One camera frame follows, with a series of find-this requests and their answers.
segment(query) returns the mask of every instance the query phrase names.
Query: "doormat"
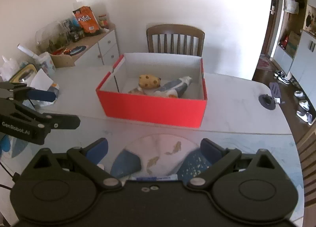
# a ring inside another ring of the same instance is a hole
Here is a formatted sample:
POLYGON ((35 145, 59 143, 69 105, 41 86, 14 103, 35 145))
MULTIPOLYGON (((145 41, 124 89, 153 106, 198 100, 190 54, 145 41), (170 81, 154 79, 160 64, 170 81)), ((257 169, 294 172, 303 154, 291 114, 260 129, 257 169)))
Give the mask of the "doormat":
POLYGON ((273 63, 269 60, 269 58, 265 56, 259 57, 258 65, 256 68, 266 70, 266 71, 271 71, 271 72, 274 72, 277 70, 277 68, 273 65, 273 63))

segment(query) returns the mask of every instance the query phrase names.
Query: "red box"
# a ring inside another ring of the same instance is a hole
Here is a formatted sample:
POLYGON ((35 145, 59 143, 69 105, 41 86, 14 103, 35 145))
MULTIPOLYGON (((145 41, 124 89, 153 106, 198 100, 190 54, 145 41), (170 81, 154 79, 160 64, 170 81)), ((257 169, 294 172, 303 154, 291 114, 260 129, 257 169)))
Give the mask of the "red box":
POLYGON ((190 55, 126 53, 96 93, 108 117, 199 128, 207 103, 203 61, 190 55), (138 77, 143 74, 160 77, 162 85, 184 76, 192 77, 193 82, 182 98, 128 94, 138 87, 138 77))

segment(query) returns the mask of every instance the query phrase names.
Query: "orange package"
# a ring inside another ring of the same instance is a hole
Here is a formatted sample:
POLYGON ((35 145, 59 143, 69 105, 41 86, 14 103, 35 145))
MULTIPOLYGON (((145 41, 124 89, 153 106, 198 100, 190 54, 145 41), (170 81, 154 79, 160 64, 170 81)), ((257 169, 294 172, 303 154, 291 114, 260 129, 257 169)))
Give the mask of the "orange package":
POLYGON ((87 36, 96 36, 101 33, 90 7, 83 6, 78 10, 74 10, 73 13, 87 36))

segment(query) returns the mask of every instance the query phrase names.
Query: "hanging bag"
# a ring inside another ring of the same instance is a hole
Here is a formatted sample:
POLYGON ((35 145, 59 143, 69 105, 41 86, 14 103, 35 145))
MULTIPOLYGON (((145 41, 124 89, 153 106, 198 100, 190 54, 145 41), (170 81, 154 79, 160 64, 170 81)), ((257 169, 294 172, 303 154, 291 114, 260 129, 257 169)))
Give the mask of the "hanging bag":
POLYGON ((294 0, 285 0, 285 11, 292 13, 292 14, 298 14, 300 9, 299 3, 294 0))

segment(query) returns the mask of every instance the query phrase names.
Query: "transparent plastic container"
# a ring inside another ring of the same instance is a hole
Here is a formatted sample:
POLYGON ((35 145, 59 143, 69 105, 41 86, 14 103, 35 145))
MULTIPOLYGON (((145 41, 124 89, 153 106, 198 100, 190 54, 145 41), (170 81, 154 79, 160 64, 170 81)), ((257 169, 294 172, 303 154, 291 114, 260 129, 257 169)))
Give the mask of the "transparent plastic container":
POLYGON ((51 54, 69 45, 67 31, 57 21, 38 30, 35 34, 35 42, 40 53, 49 52, 51 54))

